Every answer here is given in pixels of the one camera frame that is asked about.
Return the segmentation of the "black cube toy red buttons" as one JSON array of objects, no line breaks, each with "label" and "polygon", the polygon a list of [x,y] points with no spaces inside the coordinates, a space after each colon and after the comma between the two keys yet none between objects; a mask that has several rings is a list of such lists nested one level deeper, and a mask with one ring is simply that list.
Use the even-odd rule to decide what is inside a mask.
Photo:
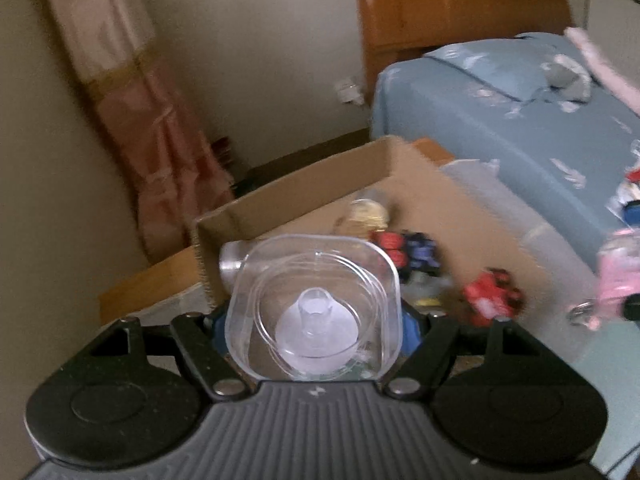
[{"label": "black cube toy red buttons", "polygon": [[392,260],[401,284],[415,273],[428,276],[442,274],[442,258],[437,243],[422,232],[374,232],[372,242]]}]

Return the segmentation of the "clear plastic dome container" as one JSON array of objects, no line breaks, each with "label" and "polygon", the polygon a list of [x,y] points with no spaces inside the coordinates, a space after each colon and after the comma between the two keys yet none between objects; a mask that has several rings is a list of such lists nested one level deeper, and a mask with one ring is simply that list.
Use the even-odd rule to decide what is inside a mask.
[{"label": "clear plastic dome container", "polygon": [[221,257],[236,265],[226,347],[256,382],[379,380],[394,366],[399,276],[375,244],[283,234],[225,244]]}]

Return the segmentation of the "pink pig figurine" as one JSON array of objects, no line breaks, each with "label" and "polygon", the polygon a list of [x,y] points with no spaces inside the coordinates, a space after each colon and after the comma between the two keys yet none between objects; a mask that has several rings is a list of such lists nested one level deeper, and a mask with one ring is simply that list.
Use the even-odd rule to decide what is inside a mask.
[{"label": "pink pig figurine", "polygon": [[624,303],[639,293],[639,229],[611,234],[597,256],[597,286],[593,299],[568,311],[572,325],[598,330],[606,322],[623,316]]}]

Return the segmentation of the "grey elephant toy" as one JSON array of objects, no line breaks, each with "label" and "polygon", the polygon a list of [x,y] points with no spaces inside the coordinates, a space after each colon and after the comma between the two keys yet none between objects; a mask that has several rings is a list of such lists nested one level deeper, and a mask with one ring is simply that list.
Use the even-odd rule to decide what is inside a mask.
[{"label": "grey elephant toy", "polygon": [[401,297],[419,312],[439,309],[445,304],[454,280],[450,275],[434,276],[423,272],[411,274],[401,285]]}]

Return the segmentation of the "red toy car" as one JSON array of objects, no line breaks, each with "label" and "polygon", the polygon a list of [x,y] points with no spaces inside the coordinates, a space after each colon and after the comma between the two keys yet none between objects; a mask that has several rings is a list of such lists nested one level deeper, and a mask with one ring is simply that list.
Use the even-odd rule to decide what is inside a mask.
[{"label": "red toy car", "polygon": [[524,292],[506,269],[486,268],[462,289],[472,325],[489,326],[494,318],[516,318],[526,306]]}]

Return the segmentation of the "clear empty plastic jar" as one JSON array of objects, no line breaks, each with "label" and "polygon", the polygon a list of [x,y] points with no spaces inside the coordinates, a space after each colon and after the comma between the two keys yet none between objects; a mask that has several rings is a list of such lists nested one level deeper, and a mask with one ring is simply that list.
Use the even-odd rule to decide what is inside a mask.
[{"label": "clear empty plastic jar", "polygon": [[243,262],[250,251],[258,244],[258,240],[232,240],[224,243],[219,251],[218,271],[221,283],[229,294],[232,293],[234,283]]}]

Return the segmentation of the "stack of cards and papers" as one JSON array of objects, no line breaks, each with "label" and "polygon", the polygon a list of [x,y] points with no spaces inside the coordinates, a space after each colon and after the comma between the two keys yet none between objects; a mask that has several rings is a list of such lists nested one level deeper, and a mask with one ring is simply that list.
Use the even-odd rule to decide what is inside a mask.
[{"label": "stack of cards and papers", "polygon": [[608,201],[608,210],[627,226],[640,224],[639,178],[639,168],[627,171],[614,196]]}]

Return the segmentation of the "jar of golden capsules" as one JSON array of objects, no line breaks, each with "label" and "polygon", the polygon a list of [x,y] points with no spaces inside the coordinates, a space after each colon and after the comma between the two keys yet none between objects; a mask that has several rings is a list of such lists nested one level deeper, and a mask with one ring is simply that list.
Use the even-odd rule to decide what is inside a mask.
[{"label": "jar of golden capsules", "polygon": [[390,210],[383,202],[375,198],[356,198],[335,221],[332,233],[360,240],[373,240],[376,234],[386,231],[389,225]]}]

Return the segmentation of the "grey plush toy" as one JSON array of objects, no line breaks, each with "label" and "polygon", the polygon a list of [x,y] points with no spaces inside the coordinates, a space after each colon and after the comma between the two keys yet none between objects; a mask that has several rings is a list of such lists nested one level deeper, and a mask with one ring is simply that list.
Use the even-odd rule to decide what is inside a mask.
[{"label": "grey plush toy", "polygon": [[556,54],[540,66],[548,85],[558,90],[570,102],[588,103],[591,99],[592,78],[582,64],[565,54]]}]

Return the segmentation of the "pink rolled blanket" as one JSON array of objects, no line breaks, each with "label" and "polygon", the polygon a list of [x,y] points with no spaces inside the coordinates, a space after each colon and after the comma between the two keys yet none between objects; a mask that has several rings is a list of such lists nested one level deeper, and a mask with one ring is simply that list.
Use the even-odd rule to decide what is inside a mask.
[{"label": "pink rolled blanket", "polygon": [[567,27],[564,36],[582,52],[590,72],[597,80],[612,93],[616,99],[623,102],[634,114],[640,113],[640,90],[638,84],[634,84],[621,74],[612,65],[611,61],[601,52],[599,47],[591,40],[585,29],[580,27]]}]

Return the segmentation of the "blue floral bed sheet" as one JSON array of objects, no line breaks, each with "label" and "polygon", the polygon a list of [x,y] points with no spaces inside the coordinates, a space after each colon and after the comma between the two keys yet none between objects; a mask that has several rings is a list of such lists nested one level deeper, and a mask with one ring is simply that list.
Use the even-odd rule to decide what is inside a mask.
[{"label": "blue floral bed sheet", "polygon": [[639,160],[638,116],[596,80],[588,103],[550,86],[521,102],[426,54],[378,75],[371,133],[427,136],[457,159],[487,162],[590,268],[623,225],[608,201]]}]

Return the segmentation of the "blue floral pillow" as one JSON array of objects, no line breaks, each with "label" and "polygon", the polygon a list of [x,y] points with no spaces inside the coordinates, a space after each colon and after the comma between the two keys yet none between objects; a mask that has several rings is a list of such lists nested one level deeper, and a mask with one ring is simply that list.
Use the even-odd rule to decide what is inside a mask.
[{"label": "blue floral pillow", "polygon": [[564,54],[584,59],[564,37],[550,32],[524,32],[513,38],[448,44],[426,57],[462,70],[511,99],[527,102],[549,88],[542,64]]}]

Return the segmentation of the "orange wooden headboard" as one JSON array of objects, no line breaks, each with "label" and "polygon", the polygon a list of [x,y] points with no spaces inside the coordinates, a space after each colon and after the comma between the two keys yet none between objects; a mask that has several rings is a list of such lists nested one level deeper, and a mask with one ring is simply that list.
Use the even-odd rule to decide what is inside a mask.
[{"label": "orange wooden headboard", "polygon": [[567,0],[357,0],[364,98],[378,74],[446,44],[509,38],[521,32],[560,34],[573,24]]}]

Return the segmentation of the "pink patterned curtain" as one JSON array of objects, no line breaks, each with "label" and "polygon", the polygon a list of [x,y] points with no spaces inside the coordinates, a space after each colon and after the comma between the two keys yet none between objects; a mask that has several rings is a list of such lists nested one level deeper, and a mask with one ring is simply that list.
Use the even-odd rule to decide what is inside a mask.
[{"label": "pink patterned curtain", "polygon": [[66,51],[134,190],[146,254],[190,243],[192,223],[232,201],[216,159],[158,46],[142,0],[49,0]]}]

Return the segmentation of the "white wall charger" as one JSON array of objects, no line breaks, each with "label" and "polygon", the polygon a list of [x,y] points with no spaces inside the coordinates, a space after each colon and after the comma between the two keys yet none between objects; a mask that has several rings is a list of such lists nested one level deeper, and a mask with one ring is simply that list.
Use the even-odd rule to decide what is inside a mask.
[{"label": "white wall charger", "polygon": [[334,91],[342,104],[352,104],[359,107],[366,105],[366,99],[360,85],[352,78],[337,81],[334,84]]}]

